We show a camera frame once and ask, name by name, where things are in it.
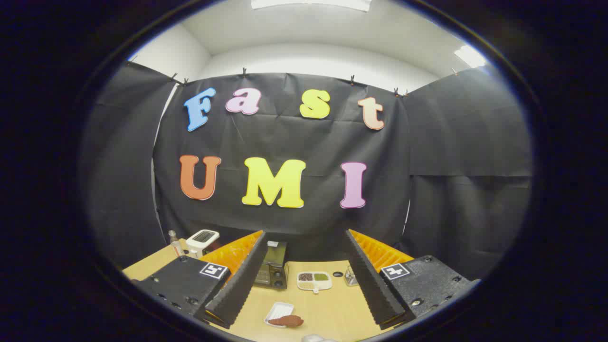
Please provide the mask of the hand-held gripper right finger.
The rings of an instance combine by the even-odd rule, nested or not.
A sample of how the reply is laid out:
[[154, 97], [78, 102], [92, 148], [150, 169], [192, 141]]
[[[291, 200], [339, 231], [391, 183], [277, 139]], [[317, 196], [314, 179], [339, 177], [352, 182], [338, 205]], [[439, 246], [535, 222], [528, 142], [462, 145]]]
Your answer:
[[433, 314], [479, 283], [439, 258], [413, 258], [352, 229], [345, 231], [344, 243], [356, 281], [382, 330]]

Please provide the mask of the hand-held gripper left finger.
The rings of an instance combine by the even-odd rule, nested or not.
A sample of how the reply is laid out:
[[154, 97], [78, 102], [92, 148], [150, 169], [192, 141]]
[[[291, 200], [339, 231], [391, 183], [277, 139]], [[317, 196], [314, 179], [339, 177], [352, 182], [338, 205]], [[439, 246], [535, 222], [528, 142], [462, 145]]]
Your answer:
[[228, 329], [250, 294], [266, 252], [266, 233], [257, 231], [202, 258], [179, 256], [137, 286], [179, 314]]

